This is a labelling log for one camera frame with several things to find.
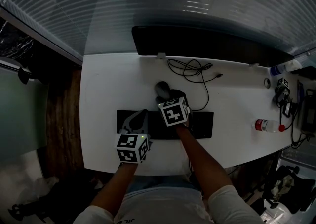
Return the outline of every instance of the window blind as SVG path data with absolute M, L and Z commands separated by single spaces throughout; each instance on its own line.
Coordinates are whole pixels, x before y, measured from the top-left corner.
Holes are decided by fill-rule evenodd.
M 136 51 L 131 28 L 149 24 L 213 28 L 292 55 L 316 45 L 316 0 L 0 0 L 0 4 L 81 60 L 89 54 Z

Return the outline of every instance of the forearm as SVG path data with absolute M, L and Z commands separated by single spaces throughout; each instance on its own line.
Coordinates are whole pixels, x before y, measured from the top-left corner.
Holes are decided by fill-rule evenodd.
M 124 163 L 95 196 L 90 205 L 101 207 L 115 216 L 132 181 L 137 164 Z
M 223 167 L 194 139 L 188 129 L 179 126 L 176 131 L 206 199 L 218 189 L 232 184 Z

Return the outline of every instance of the plastic bottle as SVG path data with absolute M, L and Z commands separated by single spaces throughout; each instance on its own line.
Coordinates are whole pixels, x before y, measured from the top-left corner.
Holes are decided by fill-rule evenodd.
M 280 125 L 280 123 L 275 120 L 257 119 L 252 126 L 256 130 L 270 133 L 282 132 L 285 130 L 285 125 Z
M 285 72 L 291 72 L 301 68 L 302 65 L 297 60 L 290 60 L 270 68 L 270 74 L 272 76 L 276 76 Z

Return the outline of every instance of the black cable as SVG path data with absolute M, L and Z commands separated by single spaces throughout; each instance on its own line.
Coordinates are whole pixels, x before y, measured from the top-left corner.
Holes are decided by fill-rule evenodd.
M 282 125 L 282 106 L 280 107 L 280 125 Z
M 291 124 L 290 124 L 288 127 L 286 127 L 284 130 L 288 130 L 288 129 L 293 125 L 294 120 L 295 120 L 295 118 L 296 118 L 296 115 L 299 113 L 300 110 L 301 110 L 301 105 L 299 105 L 299 106 L 297 107 L 296 112 L 295 112 L 294 115 L 292 116 L 292 122 L 291 122 Z
M 190 65 L 190 63 L 191 63 L 192 61 L 196 61 L 199 66 L 196 67 L 196 66 Z M 180 64 L 182 67 L 177 66 L 177 65 L 173 64 L 172 62 L 178 63 L 178 64 Z M 204 71 L 204 70 L 207 70 L 207 69 L 210 69 L 210 68 L 213 66 L 213 64 L 212 64 L 212 63 L 207 63 L 207 64 L 205 64 L 204 66 L 202 66 L 201 63 L 200 63 L 199 61 L 197 61 L 196 59 L 192 59 L 192 60 L 190 60 L 188 63 L 182 62 L 182 61 L 180 61 L 180 60 L 169 59 L 169 60 L 168 60 L 168 66 L 169 66 L 170 70 L 171 70 L 173 73 L 175 73 L 175 74 L 177 74 L 177 75 L 179 75 L 179 76 L 183 76 L 187 81 L 189 81 L 189 82 L 191 82 L 191 83 L 203 83 L 203 84 L 204 84 L 205 89 L 206 89 L 206 92 L 207 92 L 207 102 L 206 102 L 206 104 L 204 105 L 203 108 L 198 109 L 198 110 L 192 110 L 192 111 L 201 111 L 201 110 L 203 110 L 203 109 L 208 105 L 208 102 L 209 102 L 209 93 L 208 93 L 208 89 L 207 89 L 207 87 L 206 87 L 206 83 L 207 83 L 207 82 L 210 82 L 210 81 L 213 81 L 215 78 L 221 77 L 223 74 L 218 74 L 218 75 L 215 76 L 214 78 L 205 81 L 205 80 L 204 80 L 204 76 L 203 76 L 203 71 Z M 176 71 L 174 71 L 174 70 L 172 69 L 172 67 L 183 70 L 183 73 L 182 73 L 182 74 L 177 73 Z M 185 74 L 186 70 L 195 71 L 195 73 L 193 73 L 193 74 Z M 199 76 L 199 75 L 202 76 L 202 80 L 203 80 L 203 81 L 192 81 L 192 80 L 190 80 L 190 79 L 187 78 L 187 77 L 190 77 L 190 76 Z
M 236 170 L 238 170 L 240 165 L 237 165 L 237 168 L 235 168 L 232 172 L 229 172 L 227 175 L 230 175 L 231 173 L 234 173 Z
M 291 127 L 291 141 L 292 141 L 292 144 L 289 147 L 293 149 L 298 149 L 305 140 L 307 141 L 310 140 L 308 136 L 306 136 L 304 139 L 301 139 L 302 133 L 300 133 L 300 137 L 298 138 L 297 141 L 294 141 L 293 139 L 294 120 L 295 120 L 296 115 L 299 113 L 299 110 L 300 110 L 300 107 L 298 107 L 297 112 L 294 114 L 292 118 L 292 123 L 288 126 L 288 128 Z
M 310 138 L 309 137 L 305 137 L 304 139 L 296 141 L 296 144 L 298 144 L 297 146 L 295 146 L 294 144 L 290 144 L 289 146 L 287 146 L 286 148 L 281 149 L 280 151 L 287 150 L 290 147 L 292 147 L 293 149 L 298 149 L 305 140 L 310 141 Z

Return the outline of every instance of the white desk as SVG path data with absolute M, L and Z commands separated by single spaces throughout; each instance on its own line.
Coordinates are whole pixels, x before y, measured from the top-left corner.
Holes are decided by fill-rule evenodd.
M 250 68 L 227 61 L 200 61 L 214 64 L 204 74 L 205 79 L 216 73 L 223 74 L 207 83 L 210 102 L 205 111 L 214 112 L 213 133 L 211 139 L 199 142 L 224 168 L 263 157 L 291 143 L 290 130 L 271 134 L 251 128 L 256 118 L 279 120 L 279 109 L 272 103 L 274 88 L 264 87 L 264 78 L 269 76 L 267 68 Z M 285 77 L 296 101 L 297 77 L 291 74 Z M 119 157 L 114 149 L 116 110 L 158 111 L 154 85 L 159 81 L 166 81 L 172 89 L 185 92 L 192 109 L 205 105 L 204 85 L 190 83 L 175 75 L 166 60 L 140 57 L 136 53 L 84 57 L 80 130 L 86 168 L 111 173 L 117 170 Z M 285 116 L 283 123 L 289 124 Z M 298 136 L 299 131 L 294 129 L 294 137 Z M 188 157 L 179 140 L 156 140 L 136 174 L 177 175 L 188 170 Z

